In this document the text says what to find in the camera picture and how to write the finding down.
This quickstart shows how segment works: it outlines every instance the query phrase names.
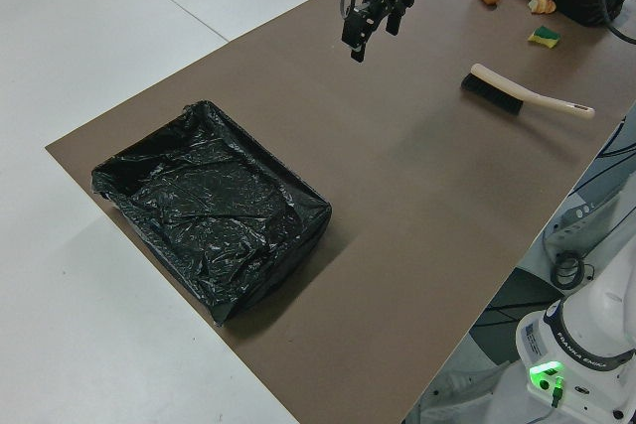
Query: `brush handle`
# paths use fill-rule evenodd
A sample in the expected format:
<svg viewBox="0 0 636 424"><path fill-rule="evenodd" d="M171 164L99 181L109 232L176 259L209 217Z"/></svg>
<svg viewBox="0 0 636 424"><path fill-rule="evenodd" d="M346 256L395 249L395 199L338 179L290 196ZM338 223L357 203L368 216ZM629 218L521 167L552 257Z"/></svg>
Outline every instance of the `brush handle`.
<svg viewBox="0 0 636 424"><path fill-rule="evenodd" d="M470 72L487 83L492 84L496 88L501 89L504 93L510 94L524 102L553 109L554 111L560 111L561 113L571 114L572 116L578 116L583 119L591 119L594 117L595 111L589 106L570 103L569 101L550 98L549 96L543 96L542 94L535 93L534 91L510 81L492 70L488 70L481 64L473 65Z"/></svg>

